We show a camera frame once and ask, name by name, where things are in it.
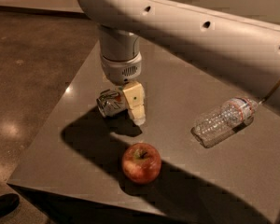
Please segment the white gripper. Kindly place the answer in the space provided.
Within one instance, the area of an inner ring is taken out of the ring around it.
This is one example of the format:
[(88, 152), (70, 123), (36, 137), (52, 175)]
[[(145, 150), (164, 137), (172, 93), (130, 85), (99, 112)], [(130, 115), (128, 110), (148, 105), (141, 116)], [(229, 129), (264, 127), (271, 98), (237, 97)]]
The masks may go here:
[(137, 79), (142, 71), (142, 56), (138, 53), (134, 58), (118, 62), (111, 61), (101, 56), (101, 66), (105, 77), (115, 85), (122, 85), (123, 95), (126, 100), (128, 114), (133, 123), (141, 126), (146, 121), (146, 112), (144, 107), (145, 91), (141, 83), (132, 81)]

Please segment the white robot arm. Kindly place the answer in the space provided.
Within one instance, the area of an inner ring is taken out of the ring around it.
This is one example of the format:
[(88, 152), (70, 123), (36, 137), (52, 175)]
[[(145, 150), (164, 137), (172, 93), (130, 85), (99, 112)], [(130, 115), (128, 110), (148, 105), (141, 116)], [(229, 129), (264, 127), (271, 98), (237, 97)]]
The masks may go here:
[(105, 76), (140, 74), (139, 38), (259, 98), (280, 116), (280, 25), (169, 0), (77, 0), (100, 27)]

